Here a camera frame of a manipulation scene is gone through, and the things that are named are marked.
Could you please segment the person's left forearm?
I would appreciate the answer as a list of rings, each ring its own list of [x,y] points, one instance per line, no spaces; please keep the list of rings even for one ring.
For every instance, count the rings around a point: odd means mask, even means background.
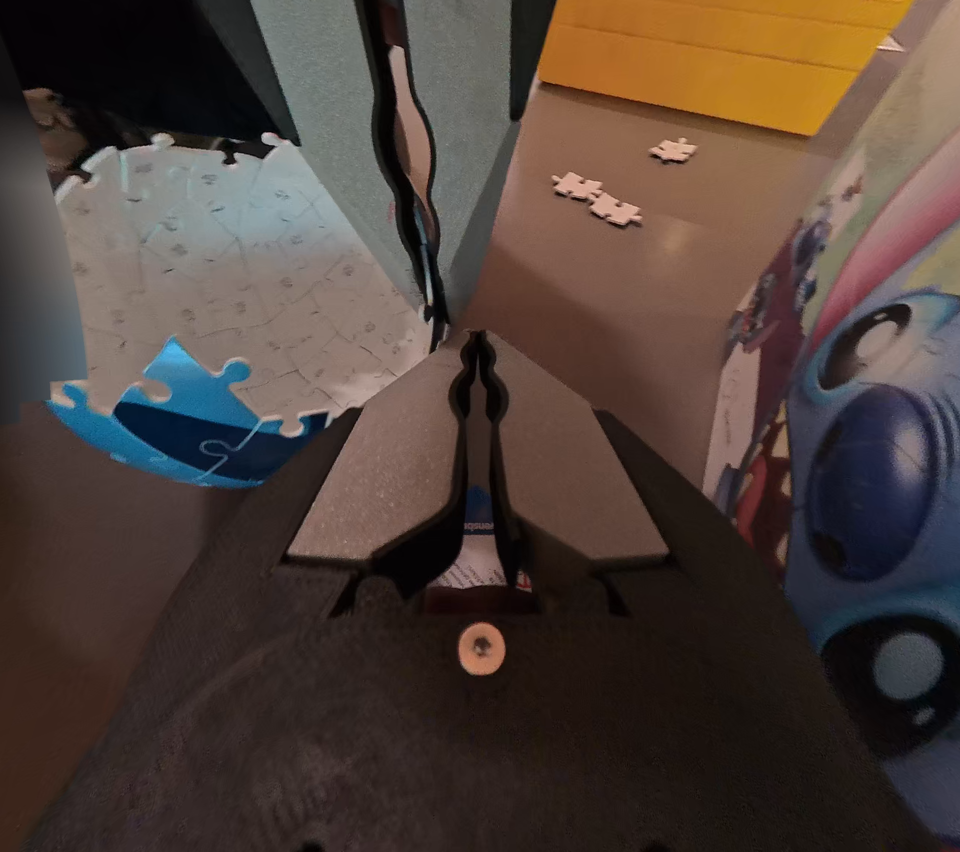
[[[291,139],[196,0],[1,0],[22,88],[157,130]]]

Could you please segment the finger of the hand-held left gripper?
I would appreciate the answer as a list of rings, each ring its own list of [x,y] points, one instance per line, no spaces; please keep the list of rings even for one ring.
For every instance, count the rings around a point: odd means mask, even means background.
[[[414,104],[427,130],[427,205],[449,320],[470,305],[520,122],[511,117],[512,0],[401,0]]]
[[[424,320],[398,95],[377,0],[250,0],[302,155]]]

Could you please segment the white paper leaflet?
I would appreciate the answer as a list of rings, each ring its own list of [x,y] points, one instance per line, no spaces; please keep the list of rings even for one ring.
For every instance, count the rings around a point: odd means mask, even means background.
[[[532,584],[525,573],[518,573],[513,582],[505,575],[498,557],[493,501],[486,488],[472,485],[466,492],[459,555],[434,580],[433,586],[466,590],[508,584],[521,592],[532,592]]]

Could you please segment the yellow plastic bin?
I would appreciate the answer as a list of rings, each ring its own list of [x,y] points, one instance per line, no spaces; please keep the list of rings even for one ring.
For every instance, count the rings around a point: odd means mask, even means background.
[[[915,0],[557,0],[540,82],[810,137]]]

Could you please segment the colourful cardboard puzzle box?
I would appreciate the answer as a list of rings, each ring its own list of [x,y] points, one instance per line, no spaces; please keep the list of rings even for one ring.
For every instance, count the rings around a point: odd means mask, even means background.
[[[741,300],[702,479],[944,850],[959,832],[958,53],[950,8]]]

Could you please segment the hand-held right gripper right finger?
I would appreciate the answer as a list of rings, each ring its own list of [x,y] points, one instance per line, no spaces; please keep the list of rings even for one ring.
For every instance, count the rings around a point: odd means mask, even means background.
[[[488,489],[509,585],[567,586],[669,553],[594,412],[513,345],[484,333]]]

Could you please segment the partly built puzzle ball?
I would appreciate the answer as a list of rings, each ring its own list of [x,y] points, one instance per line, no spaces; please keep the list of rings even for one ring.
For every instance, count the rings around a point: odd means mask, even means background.
[[[259,485],[421,362],[412,306],[298,150],[103,149],[54,191],[87,374],[49,411],[114,462]]]

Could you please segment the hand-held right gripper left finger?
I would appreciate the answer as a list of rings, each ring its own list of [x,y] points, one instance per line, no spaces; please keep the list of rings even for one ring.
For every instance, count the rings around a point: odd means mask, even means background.
[[[450,568],[464,537],[471,346],[455,335],[365,404],[286,558],[383,577],[406,598]]]

